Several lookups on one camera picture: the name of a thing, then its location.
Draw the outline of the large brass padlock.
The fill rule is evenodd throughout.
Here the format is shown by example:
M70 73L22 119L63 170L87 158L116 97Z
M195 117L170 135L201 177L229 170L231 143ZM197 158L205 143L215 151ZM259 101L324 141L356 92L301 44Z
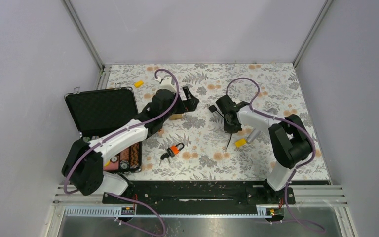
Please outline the large brass padlock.
M169 120L181 120L183 118L183 114L173 114Z

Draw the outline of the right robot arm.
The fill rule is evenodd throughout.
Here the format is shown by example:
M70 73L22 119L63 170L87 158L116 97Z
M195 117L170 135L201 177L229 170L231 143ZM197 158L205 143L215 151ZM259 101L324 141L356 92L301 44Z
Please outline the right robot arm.
M269 203L278 202L299 163L315 155L315 145L302 120L296 114L275 117L253 109L247 102L235 103L228 95L220 97L216 105L224 117L226 133L237 133L244 125L254 129L247 143L252 143L261 133L269 136L277 163L266 179L268 187L264 188L263 196Z

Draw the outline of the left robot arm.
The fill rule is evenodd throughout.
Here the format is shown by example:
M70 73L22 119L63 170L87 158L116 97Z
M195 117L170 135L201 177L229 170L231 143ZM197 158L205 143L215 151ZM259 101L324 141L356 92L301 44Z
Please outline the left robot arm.
M114 194L120 202L129 202L133 198L133 190L128 181L119 174L104 171L103 166L123 150L153 136L172 115L195 111L199 99L188 87L182 90L185 100L177 92L160 89L123 127L90 142L75 141L62 168L64 192L80 192L84 196Z

